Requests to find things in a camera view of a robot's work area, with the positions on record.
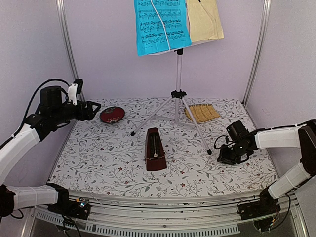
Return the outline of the dark red wooden metronome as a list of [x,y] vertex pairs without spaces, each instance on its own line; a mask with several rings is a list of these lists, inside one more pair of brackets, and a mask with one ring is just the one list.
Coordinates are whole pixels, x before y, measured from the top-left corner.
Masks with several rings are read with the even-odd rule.
[[147,130],[145,164],[147,171],[160,171],[167,168],[165,153],[157,128]]

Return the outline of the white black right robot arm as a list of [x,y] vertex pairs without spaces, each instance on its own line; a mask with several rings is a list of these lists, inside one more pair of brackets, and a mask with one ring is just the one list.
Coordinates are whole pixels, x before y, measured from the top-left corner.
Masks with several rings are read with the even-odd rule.
[[255,205],[259,215],[266,215],[274,208],[275,200],[289,191],[299,188],[316,174],[316,121],[314,119],[250,132],[238,120],[227,127],[228,138],[219,148],[217,161],[235,165],[243,163],[243,155],[249,157],[259,149],[296,148],[301,158],[274,183],[260,192],[260,201]]

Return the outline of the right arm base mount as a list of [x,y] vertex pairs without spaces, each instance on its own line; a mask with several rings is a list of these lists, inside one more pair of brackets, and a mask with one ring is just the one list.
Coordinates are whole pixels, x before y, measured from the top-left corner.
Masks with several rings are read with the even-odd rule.
[[253,226],[259,232],[270,232],[282,225],[289,214],[291,207],[291,198],[289,194],[285,195],[288,197],[289,204],[287,212],[281,221],[279,220],[281,207],[278,200],[270,199],[264,196],[260,197],[260,199],[255,202],[241,200],[236,206],[236,211],[240,215],[242,220],[270,215],[269,218],[253,221]]

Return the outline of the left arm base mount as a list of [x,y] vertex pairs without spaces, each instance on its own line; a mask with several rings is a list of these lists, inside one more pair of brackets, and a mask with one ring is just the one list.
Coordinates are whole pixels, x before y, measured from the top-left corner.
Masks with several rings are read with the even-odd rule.
[[57,203],[48,205],[47,210],[67,217],[87,220],[91,205],[88,199],[79,197],[70,200],[68,193],[61,193],[58,195]]

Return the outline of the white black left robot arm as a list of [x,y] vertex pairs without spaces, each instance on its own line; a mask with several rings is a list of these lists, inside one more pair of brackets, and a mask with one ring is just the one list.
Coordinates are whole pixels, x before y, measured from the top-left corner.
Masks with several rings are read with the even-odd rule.
[[19,160],[50,133],[70,124],[71,121],[93,120],[101,104],[80,101],[83,81],[75,79],[65,90],[61,86],[42,83],[35,92],[40,103],[33,114],[25,113],[19,128],[0,147],[0,215],[7,217],[15,210],[47,205],[48,210],[67,217],[86,220],[91,206],[82,198],[69,199],[69,191],[57,184],[38,187],[14,187],[5,180]]

